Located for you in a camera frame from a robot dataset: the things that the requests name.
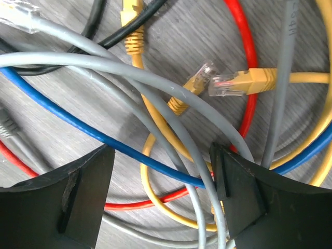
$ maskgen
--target white connector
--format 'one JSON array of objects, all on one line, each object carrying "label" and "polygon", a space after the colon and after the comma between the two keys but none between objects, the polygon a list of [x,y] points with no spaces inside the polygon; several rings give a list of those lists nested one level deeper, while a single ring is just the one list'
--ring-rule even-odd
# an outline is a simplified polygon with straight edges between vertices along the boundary
[{"label": "white connector", "polygon": [[40,16],[39,7],[21,0],[0,0],[0,22],[33,34],[32,19]]}]

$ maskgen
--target transparent plastic connector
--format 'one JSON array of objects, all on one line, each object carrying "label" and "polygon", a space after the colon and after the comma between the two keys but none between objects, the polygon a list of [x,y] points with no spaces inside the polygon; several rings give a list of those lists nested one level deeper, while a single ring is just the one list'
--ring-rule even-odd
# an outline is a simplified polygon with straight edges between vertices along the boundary
[{"label": "transparent plastic connector", "polygon": [[242,96],[244,91],[231,89],[237,76],[238,73],[213,76],[208,87],[209,96]]},{"label": "transparent plastic connector", "polygon": [[32,19],[40,16],[39,7],[20,0],[0,0],[0,22],[33,34]]},{"label": "transparent plastic connector", "polygon": [[217,73],[214,63],[206,60],[205,63],[197,70],[193,85],[195,88],[205,88],[206,84],[210,81],[211,77]]}]

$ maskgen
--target yellow strain relief boot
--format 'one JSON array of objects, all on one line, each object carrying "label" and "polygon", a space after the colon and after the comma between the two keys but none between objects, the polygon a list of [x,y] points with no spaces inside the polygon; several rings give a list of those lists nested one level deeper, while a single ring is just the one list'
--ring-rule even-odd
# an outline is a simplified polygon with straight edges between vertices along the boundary
[{"label": "yellow strain relief boot", "polygon": [[[204,91],[206,83],[215,73],[216,69],[213,62],[206,61],[183,87],[198,96]],[[177,116],[180,116],[188,108],[186,103],[175,97],[171,97],[168,105]]]},{"label": "yellow strain relief boot", "polygon": [[[136,18],[143,10],[143,0],[123,0],[123,11],[121,11],[121,24],[127,25],[131,20]],[[140,56],[144,52],[144,27],[139,27],[135,32],[130,34],[126,40],[127,54],[133,57],[133,64],[140,64],[136,61],[135,56]]]}]

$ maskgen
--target blue ethernet cable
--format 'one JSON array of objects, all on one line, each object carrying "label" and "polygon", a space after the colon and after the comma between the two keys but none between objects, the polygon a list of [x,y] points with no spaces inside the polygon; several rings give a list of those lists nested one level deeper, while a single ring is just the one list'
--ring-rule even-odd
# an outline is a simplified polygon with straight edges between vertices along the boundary
[{"label": "blue ethernet cable", "polygon": [[184,174],[175,169],[172,169],[165,164],[156,161],[146,155],[140,153],[139,151],[125,145],[124,143],[107,136],[106,134],[98,131],[97,129],[89,126],[80,119],[76,118],[56,103],[42,95],[35,88],[33,88],[25,79],[23,79],[14,69],[11,67],[2,67],[0,72],[3,73],[14,85],[16,85],[20,90],[22,90],[26,95],[32,98],[36,103],[44,107],[49,112],[56,115],[58,118],[77,128],[78,130],[84,132],[85,134],[99,140],[100,142],[107,144],[108,146],[118,150],[121,153],[149,166],[150,168],[158,171],[161,174],[169,176],[178,181],[188,183],[194,186],[205,188],[202,179]]},{"label": "blue ethernet cable", "polygon": [[[106,134],[96,130],[95,128],[89,126],[88,124],[74,117],[72,114],[68,113],[66,110],[59,107],[56,103],[52,102],[47,97],[38,92],[36,89],[34,89],[12,68],[2,67],[0,68],[0,72],[3,73],[10,81],[12,81],[19,89],[21,89],[26,95],[32,98],[39,105],[41,105],[42,107],[44,107],[45,109],[56,115],[57,117],[61,118],[65,122],[69,123],[73,127],[78,128],[85,134],[99,140],[102,143],[107,144],[108,146],[130,156],[131,158],[136,159],[141,163],[144,163],[145,165],[151,167],[152,169],[166,176],[169,176],[173,179],[176,179],[184,183],[204,188],[204,184],[201,179],[181,173],[175,169],[172,169],[162,164],[161,162],[158,162],[150,157],[147,157],[144,154],[138,152],[137,150],[134,150],[133,148],[121,143],[120,141],[117,141],[114,138],[107,136]],[[325,131],[305,150],[303,150],[292,160],[274,169],[273,172],[281,175],[287,174],[291,170],[299,167],[300,165],[311,159],[314,155],[322,151],[331,141],[332,141],[332,124],[330,124],[325,129]]]},{"label": "blue ethernet cable", "polygon": [[300,154],[298,154],[292,160],[279,166],[278,168],[273,169],[273,171],[281,175],[287,174],[288,172],[307,162],[314,155],[321,152],[331,141],[332,123],[330,123],[328,127],[322,132],[322,134],[307,148],[305,148]]}]

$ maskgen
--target wood grain surface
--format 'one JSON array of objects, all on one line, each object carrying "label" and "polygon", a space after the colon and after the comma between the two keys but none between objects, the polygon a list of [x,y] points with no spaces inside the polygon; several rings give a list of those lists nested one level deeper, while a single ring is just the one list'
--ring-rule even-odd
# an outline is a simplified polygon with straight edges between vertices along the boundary
[{"label": "wood grain surface", "polygon": [[[80,32],[85,25],[92,0],[34,0],[41,7],[43,16]],[[280,0],[241,0],[247,14],[261,67],[276,67],[280,37],[282,3]],[[158,75],[182,85],[195,72],[204,59],[211,59],[224,73],[246,69],[242,42],[233,18],[222,0],[169,0],[167,11],[153,17],[146,25],[146,68]],[[121,0],[109,0],[95,41],[98,42],[120,26]],[[23,41],[51,48],[66,50],[70,45],[45,34],[34,35],[0,25],[1,37],[15,42]],[[126,63],[123,43],[111,51]],[[328,72],[329,59],[325,28],[314,0],[302,0],[299,29],[296,39],[293,72]],[[147,129],[121,103],[108,96],[89,79],[82,78],[65,68],[40,77],[27,77],[42,93],[88,124],[120,141],[142,150],[148,136]],[[126,88],[139,105],[140,95]],[[286,112],[278,151],[279,158],[292,151],[311,132],[322,110],[327,91],[326,85],[294,84],[289,87]],[[165,100],[169,96],[160,93]],[[239,127],[246,97],[211,98],[207,93],[202,98]],[[246,142],[255,160],[261,160],[268,132],[273,92],[260,95],[256,116]],[[77,159],[100,143],[70,125],[62,122],[38,106],[12,83],[1,76],[0,101],[10,110],[29,140],[53,165],[59,167]],[[225,136],[205,118],[190,108],[180,118],[193,139],[208,158],[211,142],[229,144]],[[290,173],[289,177],[307,182],[320,165],[324,152]],[[152,157],[171,165],[166,153],[157,144]],[[0,185],[11,186],[27,177],[0,156]],[[197,171],[192,163],[184,160],[189,171]],[[158,193],[170,191],[181,183],[151,172],[154,189]],[[332,175],[323,184],[332,187]],[[203,190],[199,191],[207,221],[212,222],[210,201]],[[108,201],[133,202],[146,200],[140,179],[139,163],[121,153],[116,153]],[[181,214],[195,218],[188,197],[168,204]],[[176,223],[162,215],[156,208],[132,212],[112,212],[135,228],[155,236],[174,240],[193,240],[197,231]],[[102,223],[97,248],[161,248],[134,239],[106,223]]]}]

